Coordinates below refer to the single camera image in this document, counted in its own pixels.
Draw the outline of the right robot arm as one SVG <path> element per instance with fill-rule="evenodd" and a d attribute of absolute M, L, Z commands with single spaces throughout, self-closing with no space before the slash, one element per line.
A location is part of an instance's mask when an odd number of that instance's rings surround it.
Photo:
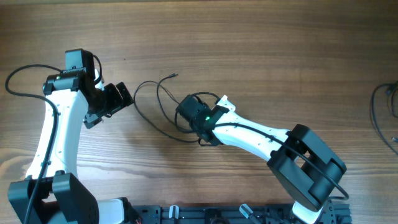
<path fill-rule="evenodd" d="M 236 113 L 227 96 L 209 107 L 196 94 L 187 95 L 176 108 L 176 115 L 188 122 L 193 133 L 211 146 L 226 145 L 244 149 L 265 160 L 268 168 L 294 199 L 291 220 L 316 223 L 326 205 L 341 192 L 339 182 L 347 171 L 344 162 L 310 128 L 297 124 L 294 129 L 264 126 Z"/>

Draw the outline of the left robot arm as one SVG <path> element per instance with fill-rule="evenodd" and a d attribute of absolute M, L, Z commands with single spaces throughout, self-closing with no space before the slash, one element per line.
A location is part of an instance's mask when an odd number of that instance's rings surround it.
<path fill-rule="evenodd" d="M 34 160 L 24 180 L 7 193 L 22 223 L 141 223 L 128 199 L 99 201 L 76 169 L 81 127 L 90 129 L 134 103 L 125 84 L 103 84 L 97 56 L 83 49 L 65 53 L 65 69 L 47 77 L 41 100 L 45 119 Z"/>

